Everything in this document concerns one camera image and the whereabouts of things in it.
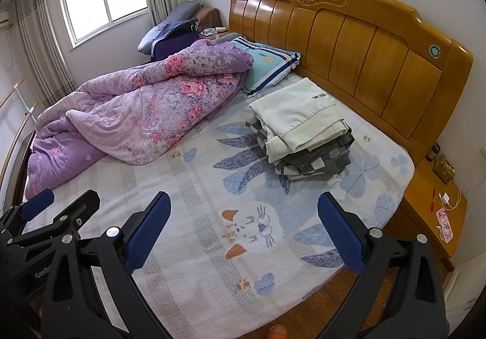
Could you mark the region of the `person's right hand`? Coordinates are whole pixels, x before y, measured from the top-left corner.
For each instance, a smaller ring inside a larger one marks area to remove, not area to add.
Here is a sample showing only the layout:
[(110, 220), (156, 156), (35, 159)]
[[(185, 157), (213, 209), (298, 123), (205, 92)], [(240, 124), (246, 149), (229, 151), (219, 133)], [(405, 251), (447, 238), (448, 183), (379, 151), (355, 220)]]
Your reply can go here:
[(287, 339), (287, 328), (282, 324), (274, 324), (265, 333), (265, 339)]

